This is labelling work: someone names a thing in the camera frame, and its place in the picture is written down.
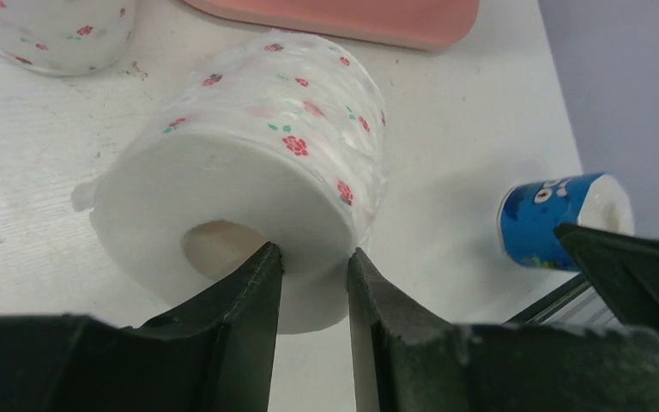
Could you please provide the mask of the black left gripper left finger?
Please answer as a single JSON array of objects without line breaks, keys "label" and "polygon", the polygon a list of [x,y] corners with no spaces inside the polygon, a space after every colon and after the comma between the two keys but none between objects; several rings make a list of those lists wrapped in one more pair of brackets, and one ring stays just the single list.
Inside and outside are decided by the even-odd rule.
[{"label": "black left gripper left finger", "polygon": [[0,316],[0,411],[264,411],[282,275],[268,243],[137,328]]}]

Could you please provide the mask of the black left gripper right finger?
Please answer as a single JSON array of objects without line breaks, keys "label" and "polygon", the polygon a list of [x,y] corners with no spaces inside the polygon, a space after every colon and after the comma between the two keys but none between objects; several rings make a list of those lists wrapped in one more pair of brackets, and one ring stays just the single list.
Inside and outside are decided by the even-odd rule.
[{"label": "black left gripper right finger", "polygon": [[357,250],[348,303],[359,411],[659,411],[659,336],[568,324],[454,324]]}]

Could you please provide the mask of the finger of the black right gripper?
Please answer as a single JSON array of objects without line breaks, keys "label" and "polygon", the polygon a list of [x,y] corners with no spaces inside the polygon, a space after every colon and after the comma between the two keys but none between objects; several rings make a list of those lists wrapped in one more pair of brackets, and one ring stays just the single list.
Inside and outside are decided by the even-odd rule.
[{"label": "finger of the black right gripper", "polygon": [[553,232],[622,324],[659,334],[659,239],[571,223],[562,223]]}]

